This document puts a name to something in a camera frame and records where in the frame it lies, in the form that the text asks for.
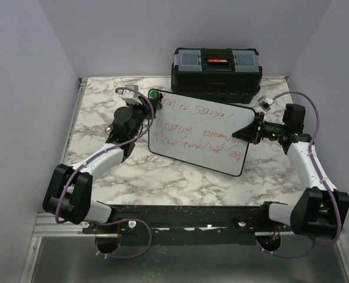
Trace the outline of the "green round eraser pad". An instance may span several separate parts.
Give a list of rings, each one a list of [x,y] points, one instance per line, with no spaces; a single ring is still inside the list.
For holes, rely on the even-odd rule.
[[[162,108],[162,93],[157,91],[149,92],[149,99],[155,110],[160,110]]]

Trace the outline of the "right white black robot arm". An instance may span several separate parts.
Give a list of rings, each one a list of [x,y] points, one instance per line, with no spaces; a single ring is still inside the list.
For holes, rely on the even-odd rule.
[[[251,144],[263,139],[278,142],[295,167],[304,192],[294,206],[265,202],[257,224],[270,231],[278,223],[289,226],[294,234],[336,240],[349,208],[349,195],[340,192],[326,176],[318,160],[312,137],[303,133],[305,107],[287,104],[282,123],[265,121],[264,113],[256,113],[253,121],[233,133],[233,137]]]

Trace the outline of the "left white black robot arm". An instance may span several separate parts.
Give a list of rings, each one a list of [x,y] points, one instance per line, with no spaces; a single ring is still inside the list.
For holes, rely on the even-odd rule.
[[[161,99],[160,94],[155,98],[138,97],[118,108],[101,149],[77,164],[59,164],[54,169],[43,210],[53,214],[58,223],[96,222],[102,232],[112,232],[117,224],[113,208],[91,199],[93,183],[131,155],[136,140],[146,133],[144,121],[153,122],[162,106]]]

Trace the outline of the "white whiteboard with red writing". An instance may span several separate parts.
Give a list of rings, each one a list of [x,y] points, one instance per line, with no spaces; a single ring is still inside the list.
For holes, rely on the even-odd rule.
[[[229,176],[242,174],[249,144],[233,133],[253,121],[254,109],[151,91],[163,96],[148,133],[152,153]]]

